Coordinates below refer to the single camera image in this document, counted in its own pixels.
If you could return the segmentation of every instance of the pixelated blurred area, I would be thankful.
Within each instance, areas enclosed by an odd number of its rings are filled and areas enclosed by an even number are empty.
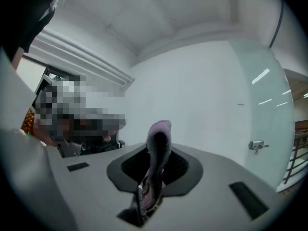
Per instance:
[[[83,90],[76,90],[76,82],[58,80],[40,91],[34,103],[36,119],[54,141],[92,144],[125,126],[125,115],[109,114],[107,108],[86,108]]]

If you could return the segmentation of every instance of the railing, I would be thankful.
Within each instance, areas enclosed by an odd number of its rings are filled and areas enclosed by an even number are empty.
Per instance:
[[[297,164],[297,165],[294,166],[295,160],[297,160],[297,159],[299,159],[299,158],[308,154],[308,152],[305,152],[301,155],[297,155],[298,150],[305,148],[305,147],[308,147],[308,132],[305,132],[305,133],[302,133],[302,134],[295,134],[294,144],[295,144],[295,149],[292,150],[292,152],[294,152],[294,155],[293,155],[293,158],[290,159],[291,166],[290,166],[290,168],[287,169],[288,175],[285,178],[283,178],[283,181],[284,181],[285,184],[288,182],[288,180],[292,176],[298,174],[299,172],[303,171],[304,169],[306,169],[308,167],[308,164],[307,164],[304,167],[302,167],[300,170],[298,170],[297,172],[292,173],[293,169],[295,169],[295,168],[297,168],[297,167],[299,167],[302,164],[307,162],[305,160],[305,161],[301,162],[300,164]]]

